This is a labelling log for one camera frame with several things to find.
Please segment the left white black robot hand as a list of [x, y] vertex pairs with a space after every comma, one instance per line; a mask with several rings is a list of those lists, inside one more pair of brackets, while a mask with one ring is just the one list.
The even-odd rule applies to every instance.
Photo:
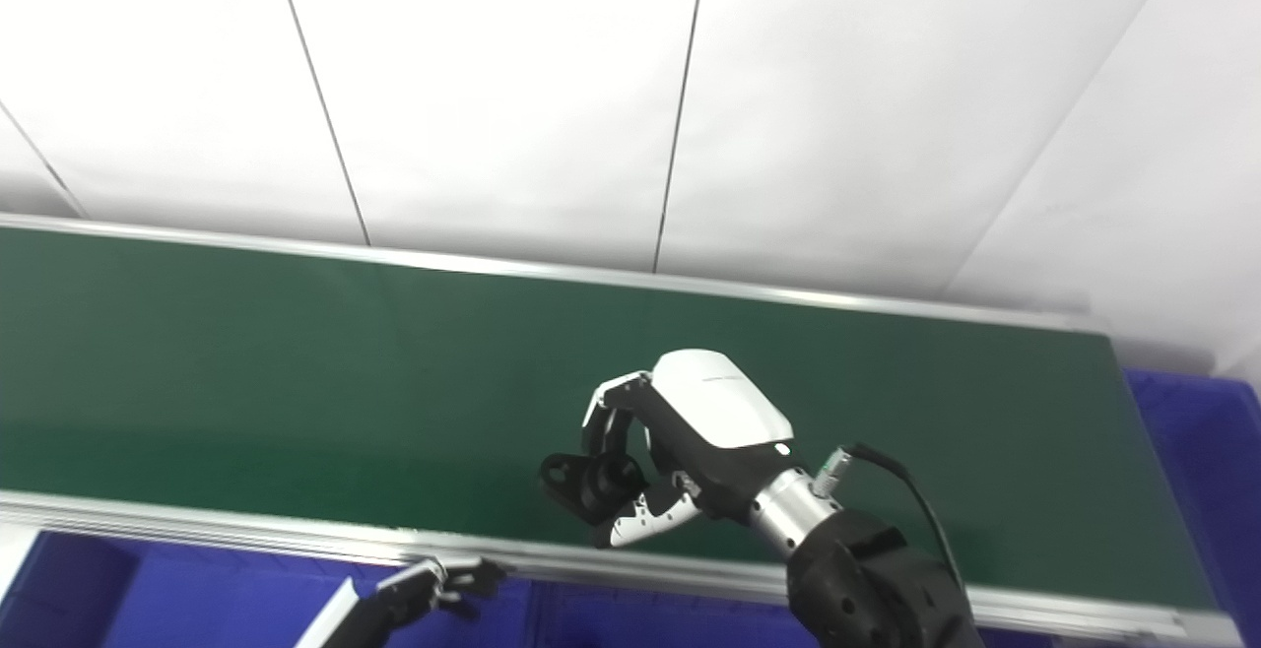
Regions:
[[397, 630], [433, 613], [475, 622], [470, 598], [496, 598], [509, 564], [485, 555], [424, 555], [359, 593], [344, 579], [299, 635], [298, 647], [385, 647]]

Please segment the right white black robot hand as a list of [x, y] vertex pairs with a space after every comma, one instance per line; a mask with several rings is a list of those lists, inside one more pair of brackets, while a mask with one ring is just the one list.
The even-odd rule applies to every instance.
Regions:
[[630, 424], [644, 429], [656, 479], [617, 482], [612, 509], [590, 522], [594, 548], [625, 548], [699, 516], [749, 528], [765, 487], [796, 474], [792, 424], [720, 352], [673, 350], [596, 387], [580, 443], [601, 473], [630, 458]]

